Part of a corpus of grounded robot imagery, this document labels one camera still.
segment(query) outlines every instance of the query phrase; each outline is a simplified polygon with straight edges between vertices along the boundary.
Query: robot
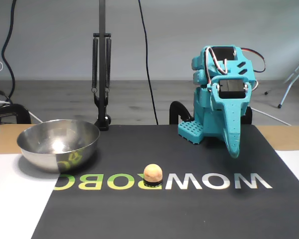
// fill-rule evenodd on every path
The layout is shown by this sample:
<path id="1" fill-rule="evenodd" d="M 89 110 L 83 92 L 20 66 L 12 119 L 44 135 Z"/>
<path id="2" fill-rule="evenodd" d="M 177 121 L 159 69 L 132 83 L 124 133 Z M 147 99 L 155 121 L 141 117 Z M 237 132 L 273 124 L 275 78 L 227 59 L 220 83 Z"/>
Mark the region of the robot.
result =
<path id="1" fill-rule="evenodd" d="M 241 117 L 258 86 L 254 72 L 260 72 L 254 71 L 243 51 L 256 53 L 264 60 L 258 52 L 235 45 L 206 46 L 192 59 L 193 82 L 198 85 L 194 91 L 194 117 L 178 125 L 178 134 L 194 144 L 205 137 L 224 141 L 233 158 L 240 152 Z"/>

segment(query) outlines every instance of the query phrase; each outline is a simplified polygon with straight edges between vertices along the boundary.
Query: white paper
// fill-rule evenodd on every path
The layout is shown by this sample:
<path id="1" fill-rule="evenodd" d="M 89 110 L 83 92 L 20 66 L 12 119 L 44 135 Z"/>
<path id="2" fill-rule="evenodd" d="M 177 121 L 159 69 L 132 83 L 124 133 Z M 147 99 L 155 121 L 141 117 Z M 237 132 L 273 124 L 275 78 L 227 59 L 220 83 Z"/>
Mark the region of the white paper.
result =
<path id="1" fill-rule="evenodd" d="M 31 239 L 58 176 L 22 155 L 0 155 L 0 239 Z"/>
<path id="2" fill-rule="evenodd" d="M 299 151 L 276 151 L 279 157 L 299 180 Z"/>

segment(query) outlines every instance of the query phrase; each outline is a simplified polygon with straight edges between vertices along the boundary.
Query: cork ball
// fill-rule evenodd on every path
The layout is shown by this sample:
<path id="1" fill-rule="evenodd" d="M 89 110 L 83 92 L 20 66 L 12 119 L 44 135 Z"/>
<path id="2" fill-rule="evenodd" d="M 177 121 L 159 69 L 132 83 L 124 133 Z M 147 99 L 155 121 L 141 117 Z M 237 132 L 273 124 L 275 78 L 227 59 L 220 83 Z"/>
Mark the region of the cork ball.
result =
<path id="1" fill-rule="evenodd" d="M 157 164 L 149 164 L 144 169 L 144 180 L 150 183 L 161 182 L 163 171 Z"/>

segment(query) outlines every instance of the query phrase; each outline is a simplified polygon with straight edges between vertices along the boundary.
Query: bowl rim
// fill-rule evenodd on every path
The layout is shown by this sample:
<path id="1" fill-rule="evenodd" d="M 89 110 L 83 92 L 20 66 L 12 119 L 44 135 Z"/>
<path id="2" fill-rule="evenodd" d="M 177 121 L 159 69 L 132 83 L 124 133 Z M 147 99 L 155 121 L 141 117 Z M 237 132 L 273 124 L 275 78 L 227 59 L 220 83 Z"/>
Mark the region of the bowl rim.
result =
<path id="1" fill-rule="evenodd" d="M 86 146 L 84 146 L 84 147 L 80 147 L 80 148 L 77 148 L 77 149 L 74 149 L 74 150 L 71 150 L 71 151 L 62 152 L 62 153 L 37 153 L 37 152 L 32 152 L 32 151 L 28 151 L 28 150 L 26 150 L 26 149 L 23 149 L 23 148 L 19 145 L 19 138 L 20 138 L 21 134 L 25 133 L 27 130 L 30 130 L 31 128 L 34 128 L 34 127 L 36 127 L 36 126 L 38 126 L 38 125 L 41 125 L 41 124 L 44 124 L 44 123 L 49 123 L 49 122 L 54 122 L 54 121 L 76 121 L 76 122 L 84 122 L 84 123 L 88 123 L 88 124 L 91 124 L 91 125 L 93 125 L 93 126 L 95 126 L 95 127 L 97 128 L 99 135 L 97 136 L 97 138 L 96 138 L 92 143 L 90 143 L 90 144 L 88 144 L 88 145 L 86 145 Z M 92 123 L 90 123 L 90 122 L 87 122 L 87 121 L 84 121 L 84 120 L 80 120 L 80 119 L 63 119 L 63 120 L 61 120 L 61 119 L 53 119 L 53 120 L 49 120 L 49 121 L 45 121 L 45 122 L 42 122 L 42 123 L 35 124 L 35 125 L 33 125 L 33 126 L 29 127 L 29 128 L 26 128 L 25 130 L 23 130 L 23 131 L 18 135 L 18 137 L 16 138 L 16 143 L 17 143 L 17 145 L 19 146 L 19 148 L 20 148 L 22 151 L 26 151 L 26 152 L 28 152 L 28 153 L 42 154 L 42 155 L 62 155 L 62 154 L 67 154 L 67 153 L 76 152 L 76 151 L 78 151 L 78 150 L 81 150 L 81 149 L 84 149 L 84 148 L 86 148 L 86 147 L 89 147 L 90 145 L 92 145 L 92 144 L 94 144 L 94 143 L 96 143 L 96 142 L 98 141 L 98 139 L 100 138 L 100 135 L 101 135 L 101 131 L 100 131 L 100 129 L 99 129 L 96 125 L 94 125 L 94 124 L 92 124 Z"/>

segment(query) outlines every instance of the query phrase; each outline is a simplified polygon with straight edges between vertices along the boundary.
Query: white tripod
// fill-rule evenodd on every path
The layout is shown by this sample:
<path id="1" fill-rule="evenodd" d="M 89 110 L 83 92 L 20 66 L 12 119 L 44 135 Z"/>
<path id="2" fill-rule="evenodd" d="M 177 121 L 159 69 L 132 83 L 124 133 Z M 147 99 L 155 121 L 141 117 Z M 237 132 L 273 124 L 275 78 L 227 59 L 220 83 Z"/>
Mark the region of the white tripod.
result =
<path id="1" fill-rule="evenodd" d="M 290 76 L 283 82 L 283 84 L 282 84 L 281 86 L 279 86 L 279 87 L 282 87 L 285 83 L 287 83 L 289 80 L 291 80 L 292 77 L 295 77 L 295 78 L 290 82 L 290 84 L 289 84 L 289 86 L 288 86 L 288 88 L 287 88 L 287 90 L 286 90 L 286 93 L 285 93 L 283 99 L 281 100 L 280 104 L 278 105 L 278 109 L 280 109 L 280 108 L 283 106 L 283 103 L 284 103 L 284 101 L 285 101 L 285 98 L 286 98 L 286 96 L 287 96 L 287 94 L 288 94 L 288 92 L 289 92 L 291 86 L 292 86 L 292 85 L 294 84 L 294 82 L 299 78 L 299 72 L 298 72 L 298 70 L 299 70 L 299 65 L 298 65 L 297 68 L 291 73 L 291 75 L 290 75 Z M 277 87 L 271 88 L 270 90 L 266 91 L 266 92 L 265 92 L 265 95 L 267 95 L 270 91 L 272 91 L 272 90 L 274 90 L 274 89 L 277 89 Z"/>

